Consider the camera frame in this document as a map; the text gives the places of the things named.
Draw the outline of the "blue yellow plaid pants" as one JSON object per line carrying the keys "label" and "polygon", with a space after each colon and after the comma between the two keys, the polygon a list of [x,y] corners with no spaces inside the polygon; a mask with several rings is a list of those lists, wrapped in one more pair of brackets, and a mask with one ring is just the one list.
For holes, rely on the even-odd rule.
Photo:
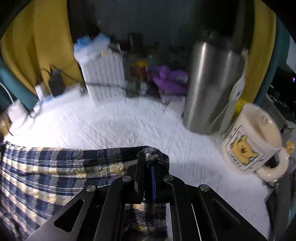
{"label": "blue yellow plaid pants", "polygon": [[143,155],[169,167],[160,150],[26,148],[1,143],[1,240],[26,240],[88,185],[104,187]]}

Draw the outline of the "purple plush toy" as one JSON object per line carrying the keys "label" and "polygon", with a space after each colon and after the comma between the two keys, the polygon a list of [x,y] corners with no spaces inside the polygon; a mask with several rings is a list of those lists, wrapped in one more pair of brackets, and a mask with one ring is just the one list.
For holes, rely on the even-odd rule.
{"label": "purple plush toy", "polygon": [[186,96],[188,93],[188,73],[183,70],[171,70],[166,65],[149,68],[147,81],[169,94]]}

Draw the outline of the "cream bear mug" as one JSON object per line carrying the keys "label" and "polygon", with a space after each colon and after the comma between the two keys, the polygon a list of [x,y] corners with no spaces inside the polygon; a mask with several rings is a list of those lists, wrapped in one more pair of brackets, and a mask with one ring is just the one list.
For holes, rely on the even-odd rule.
{"label": "cream bear mug", "polygon": [[280,130],[262,108],[246,103],[222,141],[226,164],[242,175],[256,173],[265,182],[283,176],[290,155],[283,146]]}

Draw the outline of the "white perforated storage basket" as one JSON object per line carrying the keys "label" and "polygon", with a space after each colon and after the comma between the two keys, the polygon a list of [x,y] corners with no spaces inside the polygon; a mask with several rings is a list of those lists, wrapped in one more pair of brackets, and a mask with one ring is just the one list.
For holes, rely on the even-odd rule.
{"label": "white perforated storage basket", "polygon": [[126,88],[123,57],[111,49],[96,53],[74,52],[90,98],[107,101],[124,96]]}

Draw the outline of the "black power adapter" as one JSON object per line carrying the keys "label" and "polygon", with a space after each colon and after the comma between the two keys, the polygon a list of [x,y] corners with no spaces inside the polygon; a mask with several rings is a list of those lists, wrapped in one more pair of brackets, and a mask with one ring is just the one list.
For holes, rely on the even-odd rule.
{"label": "black power adapter", "polygon": [[53,97],[62,95],[66,88],[65,84],[63,83],[62,75],[58,71],[51,72],[51,77],[48,80],[48,85]]}

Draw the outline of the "stainless steel tumbler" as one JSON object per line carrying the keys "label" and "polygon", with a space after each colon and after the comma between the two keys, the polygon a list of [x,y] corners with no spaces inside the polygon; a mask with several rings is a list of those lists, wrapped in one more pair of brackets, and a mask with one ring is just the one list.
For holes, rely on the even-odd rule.
{"label": "stainless steel tumbler", "polygon": [[247,52],[215,33],[194,44],[183,112],[188,130],[201,135],[227,131],[244,89],[246,64]]}

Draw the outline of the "white phone charger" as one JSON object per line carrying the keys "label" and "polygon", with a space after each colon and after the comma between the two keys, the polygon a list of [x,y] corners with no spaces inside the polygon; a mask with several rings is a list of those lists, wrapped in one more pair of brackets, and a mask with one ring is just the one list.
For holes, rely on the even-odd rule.
{"label": "white phone charger", "polygon": [[36,90],[36,93],[37,93],[37,96],[38,96],[39,100],[43,100],[49,94],[48,90],[47,90],[47,87],[46,87],[44,82],[40,82],[39,84],[37,84],[35,86],[35,90]]}

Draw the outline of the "blue tissue pack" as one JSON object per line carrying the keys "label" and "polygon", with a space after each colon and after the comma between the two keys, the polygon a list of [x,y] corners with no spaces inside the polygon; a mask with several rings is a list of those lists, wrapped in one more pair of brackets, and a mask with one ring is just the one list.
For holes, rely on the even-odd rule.
{"label": "blue tissue pack", "polygon": [[109,48],[109,45],[110,38],[104,33],[99,33],[94,39],[90,39],[88,35],[77,39],[76,43],[73,44],[73,47],[74,53],[78,53],[82,50],[92,53],[106,50]]}

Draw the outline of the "teal curtain left panel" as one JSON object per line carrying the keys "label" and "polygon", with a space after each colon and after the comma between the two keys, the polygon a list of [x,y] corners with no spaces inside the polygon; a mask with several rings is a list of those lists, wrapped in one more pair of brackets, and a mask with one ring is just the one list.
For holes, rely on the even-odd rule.
{"label": "teal curtain left panel", "polygon": [[32,93],[18,78],[10,71],[8,66],[1,59],[1,83],[12,93],[28,110],[38,102],[38,97]]}

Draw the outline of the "teal curtain panel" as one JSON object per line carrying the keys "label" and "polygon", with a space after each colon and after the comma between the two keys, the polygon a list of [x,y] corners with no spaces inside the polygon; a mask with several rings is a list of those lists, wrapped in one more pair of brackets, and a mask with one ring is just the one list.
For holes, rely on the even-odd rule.
{"label": "teal curtain panel", "polygon": [[255,97],[254,104],[261,106],[267,91],[273,81],[276,70],[287,61],[288,50],[290,47],[290,34],[282,21],[276,16],[276,34],[273,47],[273,53],[267,68],[263,82]]}
{"label": "teal curtain panel", "polygon": [[32,93],[18,78],[10,71],[8,66],[1,59],[1,83],[12,93],[28,110],[38,102],[38,97]]}

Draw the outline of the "yellow curtain right panel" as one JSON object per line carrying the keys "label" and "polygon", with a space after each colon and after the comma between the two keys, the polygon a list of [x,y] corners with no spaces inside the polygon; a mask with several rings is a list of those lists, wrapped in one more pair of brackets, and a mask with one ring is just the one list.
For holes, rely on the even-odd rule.
{"label": "yellow curtain right panel", "polygon": [[254,102],[267,72],[276,35],[275,13],[263,2],[254,3],[254,29],[249,52],[246,84],[241,99]]}

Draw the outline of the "yellow curtain panel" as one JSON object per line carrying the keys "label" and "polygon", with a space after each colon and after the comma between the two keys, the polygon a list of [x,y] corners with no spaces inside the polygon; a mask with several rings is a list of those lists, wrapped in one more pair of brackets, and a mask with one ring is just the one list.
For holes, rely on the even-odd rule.
{"label": "yellow curtain panel", "polygon": [[275,13],[263,2],[254,3],[254,29],[249,52],[246,84],[241,99],[254,102],[267,72],[276,35]]}
{"label": "yellow curtain panel", "polygon": [[1,38],[4,63],[25,89],[48,86],[51,69],[61,69],[63,83],[73,85],[83,77],[73,55],[67,1],[32,1],[12,21]]}

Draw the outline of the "yellow curtain left panel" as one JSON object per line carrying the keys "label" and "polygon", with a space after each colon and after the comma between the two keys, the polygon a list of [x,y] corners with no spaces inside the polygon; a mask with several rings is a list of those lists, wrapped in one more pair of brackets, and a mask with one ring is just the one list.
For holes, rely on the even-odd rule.
{"label": "yellow curtain left panel", "polygon": [[12,21],[1,38],[4,63],[25,89],[48,86],[51,69],[61,69],[63,83],[73,85],[83,77],[73,55],[67,1],[32,1]]}

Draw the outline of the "teal curtain right panel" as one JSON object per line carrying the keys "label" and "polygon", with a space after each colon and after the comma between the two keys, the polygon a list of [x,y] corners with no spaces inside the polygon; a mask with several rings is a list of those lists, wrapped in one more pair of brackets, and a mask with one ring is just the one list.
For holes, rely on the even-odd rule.
{"label": "teal curtain right panel", "polygon": [[287,61],[288,50],[290,47],[290,34],[282,21],[276,16],[276,34],[273,47],[273,53],[267,68],[263,82],[255,97],[254,104],[261,106],[267,91],[273,81],[276,70]]}

